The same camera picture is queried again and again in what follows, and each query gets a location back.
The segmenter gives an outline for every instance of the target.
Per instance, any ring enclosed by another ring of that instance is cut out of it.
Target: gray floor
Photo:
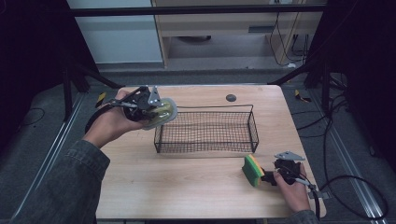
[[[175,38],[169,54],[170,61],[166,68],[139,66],[120,73],[106,71],[103,75],[129,86],[146,84],[265,84],[283,77],[292,69],[286,65],[276,64],[271,52],[268,43],[261,35],[212,36],[212,39],[206,42]],[[319,98],[320,87],[306,91],[302,85],[303,80],[304,75],[301,75],[282,86],[296,127],[303,127],[320,118],[320,106],[315,103],[315,99]],[[74,95],[74,100],[82,99],[82,109],[78,112],[77,119],[72,123],[70,130],[65,134],[59,153],[63,153],[82,136],[83,127],[94,111],[93,105],[98,93],[101,91],[107,91],[108,95],[115,93],[114,90],[93,79],[90,79],[90,82],[92,84],[90,92],[75,93]],[[294,96],[295,90],[300,90],[304,96],[310,97],[314,102],[297,100]],[[333,90],[332,97],[339,93],[340,91]],[[56,137],[62,128],[64,115],[62,86],[39,93],[34,99],[32,107],[39,109],[32,109],[28,113],[24,121],[26,125],[21,126],[9,145],[13,148],[12,153],[1,159],[0,219],[10,218],[18,208],[34,182],[36,174],[40,171],[42,162],[51,152],[52,143],[57,140]],[[323,121],[299,131],[305,153],[320,186],[326,182],[323,169],[323,137],[312,136],[321,135],[325,125],[326,123]],[[350,160],[346,160],[346,162],[343,148],[350,156]],[[368,148],[361,130],[353,116],[347,111],[347,106],[340,108],[333,115],[332,132],[329,133],[326,142],[329,177],[353,173],[350,166],[355,166],[361,176],[374,183],[388,200],[390,212],[386,221],[376,223],[396,223],[395,174],[384,159],[370,156]],[[364,197],[360,196],[359,183],[340,180],[332,186],[336,194],[349,206],[365,214],[364,206],[362,206]],[[327,216],[322,219],[322,223],[375,223],[348,212],[334,198],[325,200],[325,204]],[[268,222],[284,223],[284,220],[270,219]]]

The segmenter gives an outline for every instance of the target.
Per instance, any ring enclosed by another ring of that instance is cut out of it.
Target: cabinet
[[[326,1],[292,0],[293,4],[324,2]],[[254,6],[270,4],[270,0],[201,0],[199,2],[193,0],[151,0],[151,3],[154,7]],[[276,32],[272,35],[271,45],[277,61],[283,63],[286,58],[285,51],[288,51],[293,35],[314,34],[321,14],[321,12],[283,12],[278,16],[277,13],[157,15],[155,21],[165,66],[168,62],[167,55],[173,36],[252,35],[257,34],[258,31],[261,31],[261,34],[271,34],[275,25],[277,27]]]

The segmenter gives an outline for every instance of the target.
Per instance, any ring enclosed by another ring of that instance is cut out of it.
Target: wall
[[[151,7],[149,0],[67,0],[71,8]],[[76,18],[96,63],[161,63],[153,16]]]

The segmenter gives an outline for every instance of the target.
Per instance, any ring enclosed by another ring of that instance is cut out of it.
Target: person
[[[119,91],[116,99],[128,93]],[[100,148],[124,133],[141,129],[145,122],[128,120],[120,107],[102,114],[82,139],[55,162],[10,223],[93,223],[102,180],[110,163]],[[305,186],[297,182],[288,185],[279,174],[275,174],[275,179],[288,206],[295,212],[289,222],[317,223],[310,211]]]

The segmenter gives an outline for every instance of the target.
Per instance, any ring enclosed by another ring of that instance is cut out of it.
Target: wooden table
[[[278,86],[175,86],[158,87],[158,91],[178,106],[253,104],[260,138],[254,156],[266,170],[274,170],[276,153],[290,150],[305,157]],[[228,102],[228,94],[234,94],[236,101]],[[111,163],[103,181],[98,218],[261,218],[291,214],[277,187],[266,182],[257,188],[250,186],[241,169],[243,156],[164,156],[155,150],[154,132],[130,132],[103,148]],[[307,161],[304,166],[315,183]],[[320,203],[324,216],[326,209]]]

